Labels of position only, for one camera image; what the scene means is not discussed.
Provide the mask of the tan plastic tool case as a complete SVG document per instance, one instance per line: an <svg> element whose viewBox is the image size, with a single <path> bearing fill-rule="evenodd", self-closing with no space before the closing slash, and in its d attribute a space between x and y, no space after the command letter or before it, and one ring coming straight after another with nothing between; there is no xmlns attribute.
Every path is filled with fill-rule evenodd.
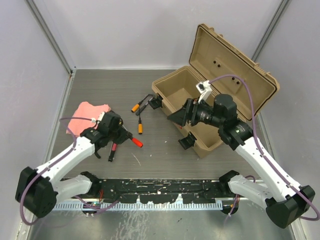
<svg viewBox="0 0 320 240"><path fill-rule="evenodd" d="M162 111L169 116L188 98L201 95L196 88L198 83L220 76L223 78L212 83L206 102L212 106L216 95L231 95L239 118L245 122L251 121L280 90L269 72L204 23L197 27L189 64L155 80L151 89L161 99Z"/></svg>

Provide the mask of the red handled screwdriver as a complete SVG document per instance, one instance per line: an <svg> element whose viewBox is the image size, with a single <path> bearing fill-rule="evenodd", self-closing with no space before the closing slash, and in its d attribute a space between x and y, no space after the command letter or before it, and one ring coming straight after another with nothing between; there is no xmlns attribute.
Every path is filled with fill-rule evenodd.
<svg viewBox="0 0 320 240"><path fill-rule="evenodd" d="M139 148L143 147L143 143L135 137L130 136L129 139Z"/></svg>

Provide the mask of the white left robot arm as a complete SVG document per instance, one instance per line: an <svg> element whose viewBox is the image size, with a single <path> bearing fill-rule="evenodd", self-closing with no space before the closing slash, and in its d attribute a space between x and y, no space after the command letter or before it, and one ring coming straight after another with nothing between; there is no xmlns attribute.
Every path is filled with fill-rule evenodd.
<svg viewBox="0 0 320 240"><path fill-rule="evenodd" d="M113 111L103 111L98 118L91 118L94 126L85 128L79 136L73 136L72 144L56 157L36 167L26 167L20 173L15 200L19 202L22 221L27 221L24 210L30 211L38 219L48 215L55 205L79 195L95 198L101 190L98 177L87 171L63 180L63 177L86 158L97 155L109 143L121 145L131 140L139 147L143 144L124 127L120 115Z"/></svg>

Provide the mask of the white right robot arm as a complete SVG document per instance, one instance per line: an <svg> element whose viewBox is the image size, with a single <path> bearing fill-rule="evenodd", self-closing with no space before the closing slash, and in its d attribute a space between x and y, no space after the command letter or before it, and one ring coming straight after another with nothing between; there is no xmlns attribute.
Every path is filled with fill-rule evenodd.
<svg viewBox="0 0 320 240"><path fill-rule="evenodd" d="M186 123L216 127L221 140L243 157L265 183L265 186L253 183L232 170L219 178L223 196L236 194L251 200L265 209L269 219L282 229L315 207L313 188L301 186L261 147L254 129L238 118L237 105L230 95L217 95L212 106L204 100L188 98L182 108L167 118L181 127Z"/></svg>

